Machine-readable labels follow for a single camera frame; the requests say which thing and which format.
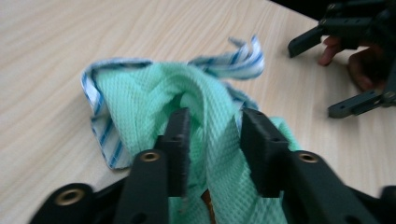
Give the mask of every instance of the finger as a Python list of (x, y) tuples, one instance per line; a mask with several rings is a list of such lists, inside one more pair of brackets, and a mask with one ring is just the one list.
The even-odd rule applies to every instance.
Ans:
[(349, 57), (348, 64), (349, 75), (362, 91), (368, 91), (375, 87), (373, 81), (369, 78), (369, 75), (366, 74), (364, 69), (364, 64), (369, 56), (367, 52), (368, 51), (363, 50), (353, 54)]
[(318, 64), (322, 66), (329, 65), (332, 62), (332, 58), (340, 51), (342, 51), (340, 45), (328, 46), (318, 59)]
[(327, 46), (334, 46), (334, 45), (340, 45), (341, 44), (341, 39), (336, 36), (329, 36), (326, 39), (323, 40), (323, 44)]

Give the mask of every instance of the wooden table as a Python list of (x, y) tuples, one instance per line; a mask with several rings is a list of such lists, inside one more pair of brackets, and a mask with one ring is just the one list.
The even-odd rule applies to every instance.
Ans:
[(329, 119), (327, 107), (358, 93), (323, 47), (290, 59), (291, 39), (315, 21), (264, 0), (11, 1), (0, 3), (0, 223), (26, 223), (55, 189), (102, 189), (110, 171), (90, 125), (80, 73), (97, 60), (187, 61), (233, 50), (229, 36), (262, 42), (264, 73), (232, 81), (269, 116), (283, 117), (305, 150), (349, 186), (377, 195), (396, 184), (396, 109)]

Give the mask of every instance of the black mechanical part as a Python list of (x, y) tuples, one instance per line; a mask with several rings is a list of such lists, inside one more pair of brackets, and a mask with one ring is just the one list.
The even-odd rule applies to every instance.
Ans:
[[(396, 2), (386, 0), (319, 1), (320, 8), (310, 7), (310, 1), (275, 1), (318, 20), (318, 26), (294, 38), (288, 45), (290, 57), (305, 52), (321, 42), (324, 35), (341, 39), (342, 49), (357, 49), (362, 40), (384, 50), (383, 67), (376, 71), (388, 80), (384, 91), (370, 90), (329, 107), (329, 117), (335, 119), (359, 115), (380, 106), (396, 105)], [(321, 17), (313, 16), (323, 11)]]
[(264, 189), (284, 192), (288, 223), (396, 223), (396, 186), (386, 187), (380, 199), (351, 189), (319, 155), (291, 152), (287, 144), (268, 147), (281, 133), (263, 113), (251, 109), (243, 113), (241, 149), (252, 181), (262, 197), (267, 197)]
[(186, 194), (189, 151), (190, 113), (183, 108), (170, 116), (154, 149), (134, 157), (129, 176), (98, 192), (86, 184), (57, 189), (31, 223), (168, 223), (168, 197)]

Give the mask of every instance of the wood grain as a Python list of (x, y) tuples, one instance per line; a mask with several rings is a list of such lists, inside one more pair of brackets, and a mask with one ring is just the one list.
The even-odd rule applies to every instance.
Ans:
[(396, 185), (396, 110), (347, 119), (327, 107), (357, 94), (345, 64), (328, 67), (317, 46), (290, 59), (291, 39), (315, 22), (264, 0), (11, 1), (0, 3), (0, 223), (26, 223), (55, 189), (101, 189), (126, 175), (106, 167), (79, 84), (97, 60), (187, 61), (233, 50), (229, 36), (262, 42), (266, 68), (231, 81), (270, 116), (283, 117), (305, 150), (321, 155), (351, 187), (377, 195)]

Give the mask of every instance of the waffle-textured fabric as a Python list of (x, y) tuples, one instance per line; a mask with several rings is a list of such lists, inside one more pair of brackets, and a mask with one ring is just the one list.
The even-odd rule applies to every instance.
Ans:
[[(234, 60), (233, 64), (244, 63), (246, 58)], [(260, 51), (251, 62), (262, 60)], [(96, 69), (92, 83), (103, 100), (101, 108), (97, 111), (95, 107), (93, 109), (97, 119), (100, 119), (102, 110), (110, 115), (112, 128), (120, 138), (119, 148), (126, 149), (122, 151), (127, 157), (122, 160), (126, 161), (138, 152), (153, 147), (157, 136), (163, 134), (173, 111), (182, 107), (190, 109), (188, 194), (184, 199), (170, 199), (171, 223), (209, 223), (208, 210), (201, 200), (207, 189), (211, 193), (216, 221), (220, 224), (285, 223), (280, 200), (258, 196), (239, 148), (240, 108), (257, 108), (248, 98), (245, 104), (236, 104), (231, 96), (246, 95), (241, 91), (233, 93), (230, 86), (221, 83), (216, 78), (219, 76), (214, 75), (217, 72), (225, 74), (224, 71), (232, 74), (233, 71), (225, 66), (221, 68), (223, 70), (219, 67), (216, 70), (210, 67), (213, 62), (200, 66), (194, 63), (142, 63), (140, 68), (125, 63), (123, 66)], [(289, 138), (290, 149), (298, 149), (283, 119), (272, 121)], [(100, 136), (99, 141), (108, 138), (106, 135)]]

